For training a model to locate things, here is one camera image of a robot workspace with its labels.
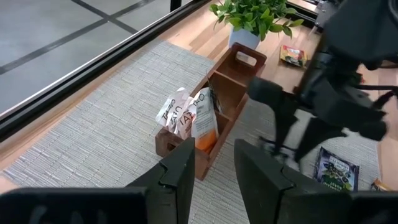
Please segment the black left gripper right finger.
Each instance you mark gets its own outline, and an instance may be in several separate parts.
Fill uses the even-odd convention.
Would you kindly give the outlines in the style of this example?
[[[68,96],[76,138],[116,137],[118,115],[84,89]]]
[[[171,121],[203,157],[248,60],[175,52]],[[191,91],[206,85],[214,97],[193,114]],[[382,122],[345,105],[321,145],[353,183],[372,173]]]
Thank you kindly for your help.
[[[243,139],[234,142],[234,164],[250,223],[347,223],[353,204]]]

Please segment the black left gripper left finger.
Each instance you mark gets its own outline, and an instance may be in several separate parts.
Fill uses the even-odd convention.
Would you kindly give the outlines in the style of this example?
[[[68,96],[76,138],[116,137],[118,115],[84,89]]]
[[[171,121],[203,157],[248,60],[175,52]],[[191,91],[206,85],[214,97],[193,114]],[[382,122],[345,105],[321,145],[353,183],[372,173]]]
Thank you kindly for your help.
[[[188,223],[195,183],[195,139],[188,138],[128,187],[144,187],[147,223]]]

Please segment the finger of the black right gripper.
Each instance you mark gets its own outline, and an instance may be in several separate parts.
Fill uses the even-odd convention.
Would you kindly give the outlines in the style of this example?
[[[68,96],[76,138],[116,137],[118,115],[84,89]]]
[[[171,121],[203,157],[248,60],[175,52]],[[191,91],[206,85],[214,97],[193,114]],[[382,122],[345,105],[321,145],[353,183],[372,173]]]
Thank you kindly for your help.
[[[295,151],[294,161],[299,162],[312,149],[328,139],[345,138],[347,136],[342,127],[329,125],[320,119],[310,119],[301,142]]]
[[[279,154],[290,128],[296,122],[295,111],[296,105],[279,105],[274,110],[275,143],[272,153],[273,156]]]

